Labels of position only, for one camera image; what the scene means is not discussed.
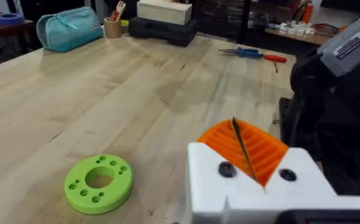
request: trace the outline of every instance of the blue tape roll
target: blue tape roll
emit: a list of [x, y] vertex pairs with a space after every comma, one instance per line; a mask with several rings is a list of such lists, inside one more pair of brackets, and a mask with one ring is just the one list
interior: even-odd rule
[[21, 14], [7, 13], [0, 14], [0, 25], [15, 25], [24, 23], [24, 18]]

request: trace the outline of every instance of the screwdriver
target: screwdriver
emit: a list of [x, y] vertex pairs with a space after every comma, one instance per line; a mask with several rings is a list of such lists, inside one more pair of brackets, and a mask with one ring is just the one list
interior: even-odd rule
[[277, 55], [264, 55], [264, 59], [274, 62], [275, 73], [278, 73], [277, 62], [285, 63], [288, 59]]

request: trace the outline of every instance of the white 3d printed part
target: white 3d printed part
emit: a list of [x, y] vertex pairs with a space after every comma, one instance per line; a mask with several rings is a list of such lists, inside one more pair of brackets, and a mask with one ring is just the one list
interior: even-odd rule
[[[219, 174], [226, 160], [204, 143], [190, 143], [186, 172], [186, 223], [275, 223], [293, 209], [360, 210], [360, 196], [338, 196], [309, 154], [289, 148], [263, 187], [240, 169], [235, 176]], [[281, 177], [292, 170], [296, 180]]]

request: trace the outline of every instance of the black screw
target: black screw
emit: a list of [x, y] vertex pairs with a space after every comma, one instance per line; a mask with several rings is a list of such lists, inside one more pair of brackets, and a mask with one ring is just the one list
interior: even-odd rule
[[221, 162], [219, 165], [219, 174], [223, 177], [235, 177], [234, 166], [229, 162]]
[[287, 181], [296, 181], [296, 174], [290, 169], [280, 169], [280, 176]]

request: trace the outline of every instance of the teal pencil case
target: teal pencil case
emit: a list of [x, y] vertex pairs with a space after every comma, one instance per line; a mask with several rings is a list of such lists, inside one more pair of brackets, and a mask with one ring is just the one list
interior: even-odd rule
[[103, 36], [100, 20], [90, 7], [42, 16], [36, 25], [43, 47], [67, 52]]

